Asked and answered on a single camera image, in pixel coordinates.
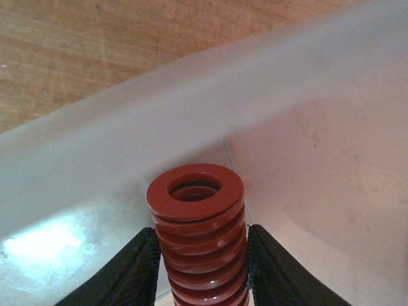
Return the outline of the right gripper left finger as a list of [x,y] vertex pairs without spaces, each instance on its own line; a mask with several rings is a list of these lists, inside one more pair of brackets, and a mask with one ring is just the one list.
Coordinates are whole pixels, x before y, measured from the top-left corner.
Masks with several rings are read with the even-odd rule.
[[58,305],[153,305],[160,246],[153,228],[142,229],[95,275]]

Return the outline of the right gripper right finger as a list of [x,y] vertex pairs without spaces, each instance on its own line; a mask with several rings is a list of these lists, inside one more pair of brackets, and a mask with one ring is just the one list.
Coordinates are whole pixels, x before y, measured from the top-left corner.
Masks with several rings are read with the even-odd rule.
[[249,227],[248,258],[255,305],[349,305],[259,224]]

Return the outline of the red spring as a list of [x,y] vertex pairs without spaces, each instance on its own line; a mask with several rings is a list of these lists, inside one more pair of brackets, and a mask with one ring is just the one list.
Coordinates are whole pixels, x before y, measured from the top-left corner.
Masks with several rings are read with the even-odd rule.
[[248,305],[244,185],[231,169],[188,164],[147,189],[175,305]]

